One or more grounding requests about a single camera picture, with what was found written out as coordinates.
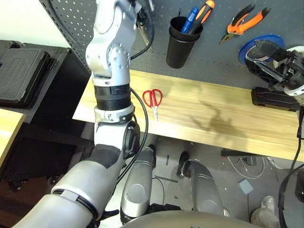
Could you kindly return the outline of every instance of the wooden table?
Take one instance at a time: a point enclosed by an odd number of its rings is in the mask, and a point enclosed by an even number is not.
[[[0,166],[25,118],[24,114],[0,109]]]
[[[297,149],[296,113],[254,106],[251,91],[131,70],[131,87],[141,96],[158,88],[159,121],[149,113],[149,133],[292,160]],[[141,130],[144,115],[132,96]],[[94,87],[87,84],[74,119],[94,122]],[[304,162],[304,151],[298,158]]]

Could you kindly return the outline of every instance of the orange pliers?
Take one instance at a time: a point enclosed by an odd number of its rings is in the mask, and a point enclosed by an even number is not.
[[[226,34],[223,36],[222,40],[219,44],[222,44],[235,35],[243,35],[244,31],[255,26],[261,20],[266,17],[266,15],[270,12],[270,8],[265,8],[261,12],[259,12],[254,18],[242,24],[243,19],[256,7],[254,3],[243,8],[233,19],[232,22],[228,25]]]

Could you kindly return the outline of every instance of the black cup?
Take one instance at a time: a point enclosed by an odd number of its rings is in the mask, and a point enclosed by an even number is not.
[[[200,26],[195,34],[188,35],[181,33],[186,22],[186,17],[176,17],[170,22],[169,44],[167,51],[167,64],[172,68],[182,68],[193,48],[195,42],[200,38],[203,27]]]

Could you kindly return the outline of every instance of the gray pegboard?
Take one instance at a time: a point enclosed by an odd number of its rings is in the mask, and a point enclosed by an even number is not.
[[[85,64],[85,48],[92,39],[96,4],[94,0],[40,0],[76,54]],[[201,0],[153,0],[155,4],[155,40],[152,48],[134,59],[131,69],[193,79],[203,82],[253,88],[266,84],[249,73],[238,60],[239,50],[249,40],[266,34],[283,38],[285,46],[304,44],[304,1],[302,0],[215,0],[216,6],[204,24],[200,39],[195,44],[185,66],[170,68],[166,64],[170,20],[178,15],[187,16],[193,7],[201,7]],[[271,11],[266,18],[243,36],[234,37],[219,45],[232,18],[245,6],[254,2],[256,8],[247,20],[265,7]],[[140,34],[133,46],[133,53],[143,49]]]

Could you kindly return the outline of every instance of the white sneaker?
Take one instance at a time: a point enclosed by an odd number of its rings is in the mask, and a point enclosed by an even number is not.
[[[231,218],[231,215],[230,215],[229,211],[226,208],[224,208],[224,216]]]
[[[272,212],[275,212],[275,198],[272,196],[265,196],[261,202],[261,208],[271,209]]]

